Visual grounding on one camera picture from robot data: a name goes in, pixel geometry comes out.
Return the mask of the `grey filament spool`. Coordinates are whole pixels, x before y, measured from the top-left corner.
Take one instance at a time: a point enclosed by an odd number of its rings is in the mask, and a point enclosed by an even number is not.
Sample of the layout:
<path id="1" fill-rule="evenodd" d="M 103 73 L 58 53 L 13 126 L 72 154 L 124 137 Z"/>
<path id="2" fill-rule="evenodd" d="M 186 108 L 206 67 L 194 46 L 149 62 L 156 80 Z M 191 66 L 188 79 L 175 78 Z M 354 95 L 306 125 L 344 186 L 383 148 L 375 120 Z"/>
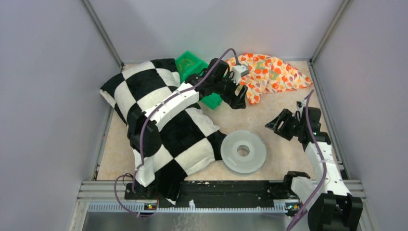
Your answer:
<path id="1" fill-rule="evenodd" d="M 220 147 L 225 166 L 237 175 L 251 175 L 265 163 L 267 150 L 255 133 L 237 130 L 227 135 Z"/>

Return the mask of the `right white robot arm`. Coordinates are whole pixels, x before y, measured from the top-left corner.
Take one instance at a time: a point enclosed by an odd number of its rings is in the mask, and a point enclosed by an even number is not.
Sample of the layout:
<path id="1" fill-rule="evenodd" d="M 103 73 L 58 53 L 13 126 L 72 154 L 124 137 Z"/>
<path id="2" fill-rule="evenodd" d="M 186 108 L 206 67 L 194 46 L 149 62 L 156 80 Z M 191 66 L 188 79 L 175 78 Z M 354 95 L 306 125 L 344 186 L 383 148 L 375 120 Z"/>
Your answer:
<path id="1" fill-rule="evenodd" d="M 317 178 L 314 185 L 307 173 L 289 171 L 285 175 L 283 194 L 288 198 L 298 197 L 302 202 L 288 229 L 307 216 L 311 231 L 355 231 L 363 202 L 345 185 L 332 155 L 329 135 L 320 130 L 320 118 L 321 110 L 315 107 L 299 107 L 294 113 L 283 109 L 265 125 L 289 141 L 298 138 Z"/>

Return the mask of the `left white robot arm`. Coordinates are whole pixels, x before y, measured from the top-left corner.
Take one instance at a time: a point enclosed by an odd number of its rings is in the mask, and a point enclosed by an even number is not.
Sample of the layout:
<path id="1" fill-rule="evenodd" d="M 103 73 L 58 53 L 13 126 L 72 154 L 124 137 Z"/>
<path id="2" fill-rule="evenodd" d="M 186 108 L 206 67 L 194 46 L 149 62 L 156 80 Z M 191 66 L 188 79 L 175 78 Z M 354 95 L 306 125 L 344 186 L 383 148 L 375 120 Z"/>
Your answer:
<path id="1" fill-rule="evenodd" d="M 141 163 L 133 177 L 138 182 L 136 193 L 143 199 L 152 197 L 154 179 L 152 156 L 162 145 L 160 131 L 165 125 L 187 107 L 211 94 L 220 95 L 232 109 L 246 108 L 247 87 L 236 94 L 240 80 L 250 73 L 247 65 L 236 63 L 229 66 L 220 58 L 214 58 L 207 68 L 188 76 L 181 85 L 163 101 L 153 107 L 133 114 L 128 121 L 128 138 L 133 148 L 139 151 Z"/>

